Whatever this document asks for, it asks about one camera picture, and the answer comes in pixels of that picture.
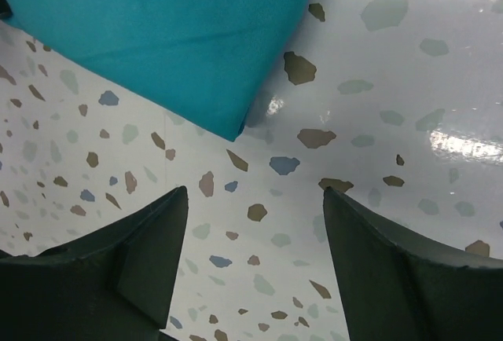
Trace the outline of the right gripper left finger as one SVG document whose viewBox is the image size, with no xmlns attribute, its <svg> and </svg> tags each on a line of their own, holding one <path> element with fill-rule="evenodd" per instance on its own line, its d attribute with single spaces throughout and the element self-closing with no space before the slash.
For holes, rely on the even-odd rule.
<svg viewBox="0 0 503 341">
<path fill-rule="evenodd" d="M 39 255 L 2 252 L 2 339 L 166 339 L 188 209 L 180 186 Z"/>
</svg>

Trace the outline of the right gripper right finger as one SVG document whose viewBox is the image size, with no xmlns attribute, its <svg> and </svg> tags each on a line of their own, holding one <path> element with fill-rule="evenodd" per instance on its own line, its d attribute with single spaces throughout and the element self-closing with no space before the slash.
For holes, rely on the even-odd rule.
<svg viewBox="0 0 503 341">
<path fill-rule="evenodd" d="M 329 248 L 352 340 L 500 340 L 502 261 L 429 239 L 332 188 Z"/>
</svg>

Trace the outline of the teal t-shirt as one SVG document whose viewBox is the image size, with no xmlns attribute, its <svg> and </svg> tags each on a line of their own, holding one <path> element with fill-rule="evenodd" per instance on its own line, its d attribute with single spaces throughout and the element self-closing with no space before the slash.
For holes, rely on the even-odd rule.
<svg viewBox="0 0 503 341">
<path fill-rule="evenodd" d="M 6 0 L 9 25 L 228 141 L 308 0 Z"/>
</svg>

